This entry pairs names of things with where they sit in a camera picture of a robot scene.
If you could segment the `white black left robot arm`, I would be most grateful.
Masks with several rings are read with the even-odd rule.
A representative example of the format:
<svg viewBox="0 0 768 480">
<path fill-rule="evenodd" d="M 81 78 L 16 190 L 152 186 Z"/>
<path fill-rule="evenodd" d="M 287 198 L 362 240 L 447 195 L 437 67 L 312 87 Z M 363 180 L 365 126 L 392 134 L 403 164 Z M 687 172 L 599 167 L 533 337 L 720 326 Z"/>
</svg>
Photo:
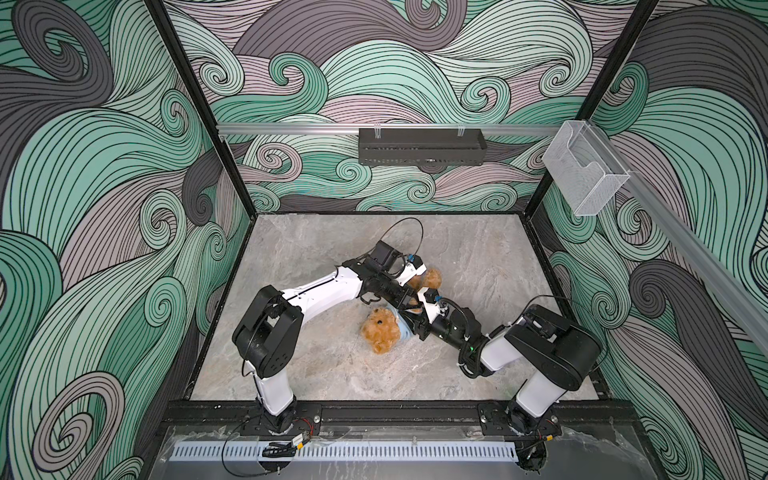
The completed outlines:
<svg viewBox="0 0 768 480">
<path fill-rule="evenodd" d="M 418 255 L 403 254 L 378 241 L 370 251 L 305 285 L 261 288 L 235 327 L 232 343 L 242 360 L 241 375 L 253 378 L 264 413 L 282 419 L 294 408 L 296 397 L 286 367 L 305 323 L 367 294 L 404 308 L 413 296 L 408 282 L 426 272 Z"/>
</svg>

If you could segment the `light blue bear hoodie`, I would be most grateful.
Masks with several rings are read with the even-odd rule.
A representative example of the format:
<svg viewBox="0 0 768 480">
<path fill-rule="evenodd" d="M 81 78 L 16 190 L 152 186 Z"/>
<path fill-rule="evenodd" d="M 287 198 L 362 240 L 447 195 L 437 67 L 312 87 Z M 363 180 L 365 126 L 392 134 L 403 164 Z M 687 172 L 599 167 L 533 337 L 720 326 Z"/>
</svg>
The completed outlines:
<svg viewBox="0 0 768 480">
<path fill-rule="evenodd" d="M 399 313 L 399 311 L 394 307 L 392 307 L 391 305 L 388 305 L 386 309 L 394 315 L 396 324 L 400 332 L 400 340 L 406 341 L 409 338 L 412 338 L 414 336 L 414 333 L 412 332 L 409 324 L 406 322 L 406 319 Z"/>
</svg>

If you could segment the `brown teddy bear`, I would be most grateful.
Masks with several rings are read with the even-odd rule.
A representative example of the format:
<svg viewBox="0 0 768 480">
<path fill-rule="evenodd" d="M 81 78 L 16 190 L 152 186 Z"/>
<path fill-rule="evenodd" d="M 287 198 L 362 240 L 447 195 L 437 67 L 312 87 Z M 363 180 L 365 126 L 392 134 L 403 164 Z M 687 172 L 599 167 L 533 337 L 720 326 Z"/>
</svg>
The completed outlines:
<svg viewBox="0 0 768 480">
<path fill-rule="evenodd" d="M 411 288 L 417 293 L 422 287 L 439 289 L 442 284 L 442 274 L 436 268 L 428 268 L 423 275 L 423 282 Z M 386 307 L 376 307 L 368 315 L 361 327 L 361 335 L 371 347 L 374 354 L 383 355 L 390 352 L 400 340 L 399 328 L 394 315 Z"/>
</svg>

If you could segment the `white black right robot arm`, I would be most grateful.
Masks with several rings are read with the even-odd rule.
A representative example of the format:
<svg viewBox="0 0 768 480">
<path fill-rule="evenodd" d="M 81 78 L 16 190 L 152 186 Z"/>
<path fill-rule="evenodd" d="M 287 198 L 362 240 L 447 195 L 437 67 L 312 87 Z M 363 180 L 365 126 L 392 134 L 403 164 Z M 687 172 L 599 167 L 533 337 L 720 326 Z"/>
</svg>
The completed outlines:
<svg viewBox="0 0 768 480">
<path fill-rule="evenodd" d="M 458 367 L 470 379 L 491 376 L 521 359 L 530 363 L 535 373 L 506 407 L 519 433 L 535 430 L 553 404 L 578 390 L 602 352 L 586 329 L 535 303 L 490 333 L 482 331 L 469 309 L 443 297 L 398 315 L 419 339 L 434 335 L 457 349 Z"/>
</svg>

